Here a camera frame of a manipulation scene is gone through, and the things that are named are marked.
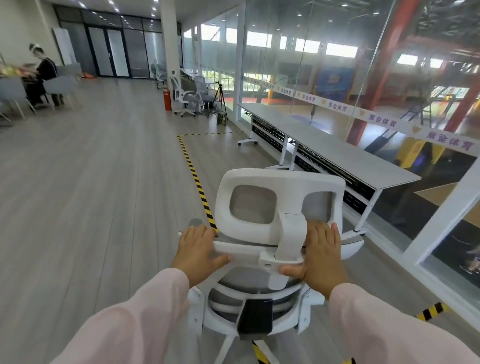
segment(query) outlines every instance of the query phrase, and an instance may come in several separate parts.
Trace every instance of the beige wall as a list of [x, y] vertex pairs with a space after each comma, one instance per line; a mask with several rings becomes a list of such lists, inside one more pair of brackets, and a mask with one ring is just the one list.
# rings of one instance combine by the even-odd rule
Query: beige wall
[[57, 64], [61, 58], [51, 28], [58, 26], [53, 6], [42, 0], [1, 0], [0, 52], [12, 64], [37, 62], [28, 51], [38, 43]]

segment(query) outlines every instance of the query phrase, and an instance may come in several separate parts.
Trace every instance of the hand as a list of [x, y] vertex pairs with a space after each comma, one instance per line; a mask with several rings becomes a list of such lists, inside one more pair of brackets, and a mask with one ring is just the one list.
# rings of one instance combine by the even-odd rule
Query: hand
[[210, 258], [214, 237], [215, 230], [207, 229], [205, 225], [190, 226], [180, 236], [177, 254], [172, 260], [171, 267], [185, 273], [190, 288], [203, 282], [230, 261], [228, 255]]
[[334, 223], [307, 221], [306, 254], [301, 265], [284, 265], [279, 273], [301, 279], [310, 288], [330, 298], [333, 288], [348, 282], [340, 255], [340, 233]]

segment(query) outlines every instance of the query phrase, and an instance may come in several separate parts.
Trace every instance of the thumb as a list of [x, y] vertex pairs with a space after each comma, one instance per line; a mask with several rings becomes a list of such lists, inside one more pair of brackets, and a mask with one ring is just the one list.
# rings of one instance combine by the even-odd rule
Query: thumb
[[221, 267], [226, 266], [231, 260], [229, 255], [223, 254], [221, 256], [216, 257], [212, 260], [214, 272], [219, 270]]
[[284, 276], [287, 276], [287, 277], [292, 277], [292, 278], [297, 278], [297, 279], [303, 279], [304, 278], [303, 264], [296, 265], [296, 266], [284, 265], [284, 266], [280, 267], [278, 272], [280, 274], [283, 274]]

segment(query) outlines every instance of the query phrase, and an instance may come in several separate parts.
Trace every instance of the fire extinguisher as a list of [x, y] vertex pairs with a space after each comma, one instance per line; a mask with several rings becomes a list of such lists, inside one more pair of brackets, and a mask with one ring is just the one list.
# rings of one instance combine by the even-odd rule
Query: fire extinguisher
[[165, 102], [165, 111], [172, 111], [172, 100], [170, 99], [170, 90], [163, 90], [163, 101]]

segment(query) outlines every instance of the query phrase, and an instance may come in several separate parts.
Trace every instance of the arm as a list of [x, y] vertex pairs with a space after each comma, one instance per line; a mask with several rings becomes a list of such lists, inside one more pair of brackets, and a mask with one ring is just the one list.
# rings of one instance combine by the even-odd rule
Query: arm
[[336, 286], [329, 309], [357, 363], [480, 363], [455, 336], [401, 313], [356, 285]]
[[52, 364], [161, 363], [188, 289], [181, 270], [162, 270], [128, 301], [89, 318]]

